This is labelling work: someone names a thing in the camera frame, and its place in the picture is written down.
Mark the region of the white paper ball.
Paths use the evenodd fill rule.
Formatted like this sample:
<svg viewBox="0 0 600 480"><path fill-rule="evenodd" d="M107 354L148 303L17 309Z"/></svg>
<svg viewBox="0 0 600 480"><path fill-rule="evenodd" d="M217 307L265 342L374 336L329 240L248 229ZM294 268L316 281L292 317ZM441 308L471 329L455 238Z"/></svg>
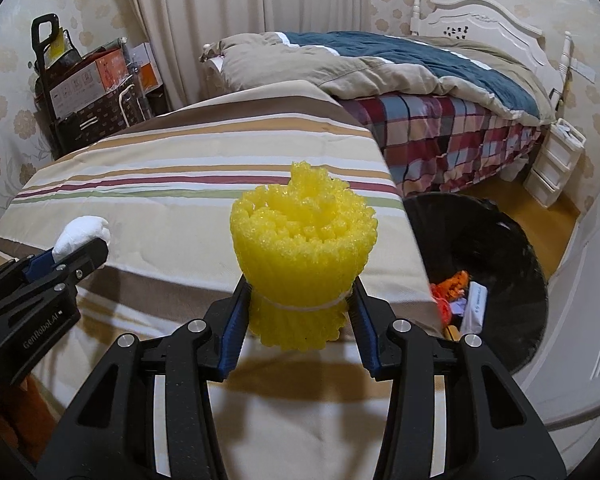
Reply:
<svg viewBox="0 0 600 480"><path fill-rule="evenodd" d="M60 263L63 258L95 238L110 244L109 222L105 218L81 216L71 220L58 236L52 249L54 263Z"/></svg>

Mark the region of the orange red plastic bag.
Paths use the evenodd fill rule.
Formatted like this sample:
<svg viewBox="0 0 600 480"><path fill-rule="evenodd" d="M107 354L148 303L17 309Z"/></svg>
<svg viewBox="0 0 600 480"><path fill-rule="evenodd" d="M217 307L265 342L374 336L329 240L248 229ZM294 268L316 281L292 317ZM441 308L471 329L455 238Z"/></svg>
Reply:
<svg viewBox="0 0 600 480"><path fill-rule="evenodd" d="M430 292L437 304L442 325L460 328L468 305L469 274L458 271L441 283L431 284Z"/></svg>

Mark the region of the yellow foam net roll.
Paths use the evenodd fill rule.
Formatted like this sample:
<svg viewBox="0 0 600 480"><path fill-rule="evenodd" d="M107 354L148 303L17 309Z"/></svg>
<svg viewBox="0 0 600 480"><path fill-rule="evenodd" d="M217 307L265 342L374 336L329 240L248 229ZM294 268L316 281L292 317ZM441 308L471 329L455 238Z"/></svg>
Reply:
<svg viewBox="0 0 600 480"><path fill-rule="evenodd" d="M313 351L337 340L377 230L362 196L308 162L292 164L285 184L243 192L230 235L251 287L249 328L261 344Z"/></svg>

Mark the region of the white blue plastic package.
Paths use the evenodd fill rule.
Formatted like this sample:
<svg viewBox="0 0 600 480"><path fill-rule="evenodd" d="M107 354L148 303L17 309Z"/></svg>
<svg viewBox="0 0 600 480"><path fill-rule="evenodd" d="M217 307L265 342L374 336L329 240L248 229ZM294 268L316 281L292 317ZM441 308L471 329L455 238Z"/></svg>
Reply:
<svg viewBox="0 0 600 480"><path fill-rule="evenodd" d="M477 282L469 283L467 304L463 321L460 323L460 334L462 336L478 335L482 332L487 299L488 290L486 286Z"/></svg>

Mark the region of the black trash bin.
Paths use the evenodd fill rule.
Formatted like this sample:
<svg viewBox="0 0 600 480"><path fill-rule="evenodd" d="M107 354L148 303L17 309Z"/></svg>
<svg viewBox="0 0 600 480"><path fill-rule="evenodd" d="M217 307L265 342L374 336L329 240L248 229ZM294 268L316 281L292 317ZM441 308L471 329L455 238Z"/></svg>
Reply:
<svg viewBox="0 0 600 480"><path fill-rule="evenodd" d="M498 206L452 193L403 201L429 281L458 271L484 286L481 336L509 373L530 363L548 318L547 282L522 227Z"/></svg>

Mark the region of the white door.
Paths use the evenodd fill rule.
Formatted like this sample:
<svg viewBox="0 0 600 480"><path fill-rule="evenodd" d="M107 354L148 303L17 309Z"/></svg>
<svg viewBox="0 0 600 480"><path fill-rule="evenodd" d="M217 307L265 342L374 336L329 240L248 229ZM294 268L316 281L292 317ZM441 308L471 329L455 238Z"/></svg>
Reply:
<svg viewBox="0 0 600 480"><path fill-rule="evenodd" d="M515 380L576 469L600 438L600 192L550 278L545 334Z"/></svg>

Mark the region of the dark wicker basket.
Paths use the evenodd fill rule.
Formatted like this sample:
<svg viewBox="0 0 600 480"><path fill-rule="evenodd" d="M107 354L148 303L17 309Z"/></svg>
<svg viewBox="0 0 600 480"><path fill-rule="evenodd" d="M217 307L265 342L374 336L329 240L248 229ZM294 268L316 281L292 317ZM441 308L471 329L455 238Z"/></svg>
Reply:
<svg viewBox="0 0 600 480"><path fill-rule="evenodd" d="M151 109L140 87L122 84L58 122L59 155L87 148L151 117Z"/></svg>

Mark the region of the cardboard box orange label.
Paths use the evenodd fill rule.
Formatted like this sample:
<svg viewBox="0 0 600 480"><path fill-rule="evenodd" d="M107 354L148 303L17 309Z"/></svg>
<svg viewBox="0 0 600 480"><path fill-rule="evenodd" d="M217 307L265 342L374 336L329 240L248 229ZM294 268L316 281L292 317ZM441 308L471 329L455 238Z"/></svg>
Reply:
<svg viewBox="0 0 600 480"><path fill-rule="evenodd" d="M104 53L50 89L50 102L58 120L92 104L129 77L123 50Z"/></svg>

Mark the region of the white orange small box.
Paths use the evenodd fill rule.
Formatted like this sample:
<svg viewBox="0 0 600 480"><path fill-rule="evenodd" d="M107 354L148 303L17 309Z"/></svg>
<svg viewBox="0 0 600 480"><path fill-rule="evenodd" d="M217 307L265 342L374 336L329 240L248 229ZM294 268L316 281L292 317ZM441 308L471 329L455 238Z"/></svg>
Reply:
<svg viewBox="0 0 600 480"><path fill-rule="evenodd" d="M137 65L140 84L145 93L163 85L158 65L149 42L143 42L131 49L132 61Z"/></svg>

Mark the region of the black hand cart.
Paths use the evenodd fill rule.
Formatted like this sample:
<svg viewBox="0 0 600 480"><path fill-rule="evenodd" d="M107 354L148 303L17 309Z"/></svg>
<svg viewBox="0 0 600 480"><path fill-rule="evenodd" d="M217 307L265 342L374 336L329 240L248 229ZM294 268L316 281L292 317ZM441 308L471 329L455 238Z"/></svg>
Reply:
<svg viewBox="0 0 600 480"><path fill-rule="evenodd" d="M76 64L82 56L74 46L67 29L60 26L58 15L47 13L35 18L31 23L31 46L35 54L34 71L38 74L36 95L38 104L50 122L50 137L59 158L66 154L64 141L58 129L59 118L50 92Z"/></svg>

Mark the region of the white plastic drawer unit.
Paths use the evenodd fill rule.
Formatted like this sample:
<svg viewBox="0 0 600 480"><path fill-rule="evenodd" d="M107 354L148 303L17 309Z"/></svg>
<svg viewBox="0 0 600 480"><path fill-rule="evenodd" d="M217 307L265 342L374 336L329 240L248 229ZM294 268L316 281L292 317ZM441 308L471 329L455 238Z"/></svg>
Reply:
<svg viewBox="0 0 600 480"><path fill-rule="evenodd" d="M524 188L544 208L550 208L562 194L580 156L586 137L570 122L559 118L536 155Z"/></svg>

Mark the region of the cream curtain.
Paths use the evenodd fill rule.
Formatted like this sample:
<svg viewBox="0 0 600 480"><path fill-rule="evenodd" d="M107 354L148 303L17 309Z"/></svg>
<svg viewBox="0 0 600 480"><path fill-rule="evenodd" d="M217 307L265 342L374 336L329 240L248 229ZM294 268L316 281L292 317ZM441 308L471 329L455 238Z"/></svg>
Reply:
<svg viewBox="0 0 600 480"><path fill-rule="evenodd" d="M174 108L204 97L204 44L241 32L370 27L370 0L130 0Z"/></svg>

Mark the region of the plaid bed sheet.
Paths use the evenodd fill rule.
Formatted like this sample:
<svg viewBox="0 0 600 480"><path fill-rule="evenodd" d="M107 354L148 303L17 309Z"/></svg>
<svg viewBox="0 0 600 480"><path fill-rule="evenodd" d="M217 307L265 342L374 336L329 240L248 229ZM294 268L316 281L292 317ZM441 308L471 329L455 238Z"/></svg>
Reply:
<svg viewBox="0 0 600 480"><path fill-rule="evenodd" d="M452 96L389 93L339 104L370 130L404 197L464 190L530 154L547 133Z"/></svg>

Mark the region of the beige blue duvet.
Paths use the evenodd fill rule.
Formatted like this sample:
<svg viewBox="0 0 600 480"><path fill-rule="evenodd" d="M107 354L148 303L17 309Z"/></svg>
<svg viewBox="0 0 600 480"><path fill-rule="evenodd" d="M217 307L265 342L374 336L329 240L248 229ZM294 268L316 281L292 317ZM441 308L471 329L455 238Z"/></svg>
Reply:
<svg viewBox="0 0 600 480"><path fill-rule="evenodd" d="M376 32L262 32L207 44L229 92L306 80L340 100L382 96L452 96L496 116L537 127L556 115L540 78L513 56L481 42L397 37Z"/></svg>

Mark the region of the white wooden headboard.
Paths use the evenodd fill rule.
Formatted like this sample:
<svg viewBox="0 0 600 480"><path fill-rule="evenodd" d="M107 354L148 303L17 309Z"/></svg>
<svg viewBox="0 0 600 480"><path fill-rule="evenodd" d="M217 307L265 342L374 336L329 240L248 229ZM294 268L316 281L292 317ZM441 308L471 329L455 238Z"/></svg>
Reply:
<svg viewBox="0 0 600 480"><path fill-rule="evenodd" d="M432 11L422 15L425 0L414 0L411 32L427 37L478 41L516 58L544 84L548 96L564 94L572 58L572 35L564 32L557 66L541 46L544 32L521 21L495 0L431 0Z"/></svg>

